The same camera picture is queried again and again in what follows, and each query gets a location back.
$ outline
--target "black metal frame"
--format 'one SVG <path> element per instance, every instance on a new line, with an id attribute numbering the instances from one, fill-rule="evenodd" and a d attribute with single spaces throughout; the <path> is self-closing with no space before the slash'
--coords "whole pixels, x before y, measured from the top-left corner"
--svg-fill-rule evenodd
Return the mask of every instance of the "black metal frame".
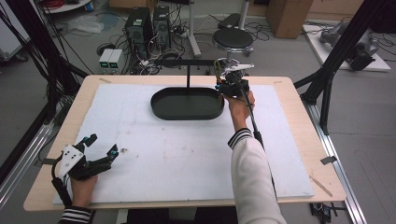
<path id="1" fill-rule="evenodd" d="M 213 66 L 215 60 L 155 60 L 154 64 L 158 66 L 178 66 L 187 65 L 187 89 L 190 87 L 191 66 Z"/>
<path id="2" fill-rule="evenodd" d="M 56 106 L 60 100 L 57 88 L 61 85 L 65 95 L 75 95 L 79 89 L 79 83 L 76 76 L 86 77 L 88 74 L 75 67 L 62 57 L 62 54 L 52 41 L 47 28 L 35 12 L 32 3 L 29 0 L 6 0 L 9 8 L 15 17 L 20 21 L 23 29 L 30 36 L 31 41 L 37 47 L 43 57 L 40 62 L 36 55 L 30 51 L 28 43 L 21 38 L 18 31 L 13 26 L 8 26 L 10 31 L 21 42 L 22 46 L 29 52 L 40 74 L 48 81 L 48 102 L 36 117 L 30 128 L 26 131 L 20 142 L 8 155 L 7 159 L 0 168 L 0 185 L 6 180 L 7 176 L 29 146 L 35 134 L 42 124 L 49 123 L 55 116 Z"/>
<path id="3" fill-rule="evenodd" d="M 326 134 L 329 134 L 327 124 L 335 73 L 389 1 L 365 0 L 319 70 L 294 83 L 296 89 L 311 83 L 308 90 L 301 94 L 302 100 L 309 105 L 315 105 L 323 92 L 319 125 Z"/>

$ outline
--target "computer tower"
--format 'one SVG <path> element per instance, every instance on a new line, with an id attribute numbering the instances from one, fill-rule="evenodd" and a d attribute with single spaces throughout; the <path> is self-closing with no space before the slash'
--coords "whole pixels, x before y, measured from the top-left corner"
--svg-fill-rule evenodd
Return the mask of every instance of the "computer tower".
<path id="1" fill-rule="evenodd" d="M 151 17 L 148 7 L 133 7 L 125 23 L 127 38 L 132 40 L 141 59 L 149 59 L 149 41 L 153 37 Z"/>
<path id="2" fill-rule="evenodd" d="M 159 6 L 154 8 L 152 16 L 154 36 L 158 49 L 171 48 L 171 24 L 169 19 L 169 7 Z"/>

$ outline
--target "wooden table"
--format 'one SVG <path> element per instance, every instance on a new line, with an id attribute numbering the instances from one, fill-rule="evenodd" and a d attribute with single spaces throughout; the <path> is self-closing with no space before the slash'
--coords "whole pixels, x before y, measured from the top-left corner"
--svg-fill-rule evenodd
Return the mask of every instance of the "wooden table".
<path id="1" fill-rule="evenodd" d="M 300 150 L 315 196 L 299 199 L 279 199 L 279 203 L 312 203 L 312 202 L 336 202 L 346 198 L 345 191 L 338 179 L 336 172 L 329 163 L 323 165 L 320 160 L 327 155 L 323 149 L 315 128 L 304 109 L 299 94 L 295 90 L 291 80 L 287 77 L 246 77 L 251 85 L 272 85 L 276 89 L 279 101 L 282 104 L 286 119 L 297 148 Z M 92 99 L 100 84 L 165 84 L 183 85 L 186 83 L 184 76 L 89 76 L 86 77 L 78 92 L 75 102 L 70 108 L 61 130 L 56 137 L 47 158 L 56 159 L 61 154 L 64 146 L 74 143 L 77 139 L 78 130 L 87 114 Z M 191 77 L 193 85 L 214 84 L 213 77 Z M 27 211 L 62 210 L 64 207 L 53 204 L 56 194 L 51 185 L 50 165 L 43 165 L 29 195 L 24 203 Z M 136 207 L 182 207 L 182 206 L 221 206 L 233 205 L 233 200 L 216 201 L 187 201 L 187 202 L 151 202 L 151 203 L 100 203 L 92 208 L 136 208 Z"/>

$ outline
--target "white sleeve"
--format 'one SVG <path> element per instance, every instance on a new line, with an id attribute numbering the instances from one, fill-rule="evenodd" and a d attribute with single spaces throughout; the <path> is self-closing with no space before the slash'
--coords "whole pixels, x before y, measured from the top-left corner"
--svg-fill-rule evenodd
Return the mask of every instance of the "white sleeve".
<path id="1" fill-rule="evenodd" d="M 233 149 L 231 174 L 238 223 L 286 223 L 262 145 L 249 129 L 235 133 L 228 145 Z"/>

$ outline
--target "person's wrist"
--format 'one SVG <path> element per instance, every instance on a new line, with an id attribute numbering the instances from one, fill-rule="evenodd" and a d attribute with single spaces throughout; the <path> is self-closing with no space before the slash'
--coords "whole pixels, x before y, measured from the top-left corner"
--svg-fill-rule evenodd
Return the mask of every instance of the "person's wrist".
<path id="1" fill-rule="evenodd" d="M 233 118 L 233 129 L 237 132 L 243 128 L 247 128 L 247 123 L 245 119 Z"/>
<path id="2" fill-rule="evenodd" d="M 83 207 L 86 208 L 90 205 L 90 201 L 88 200 L 74 200 L 72 205 L 75 207 Z"/>

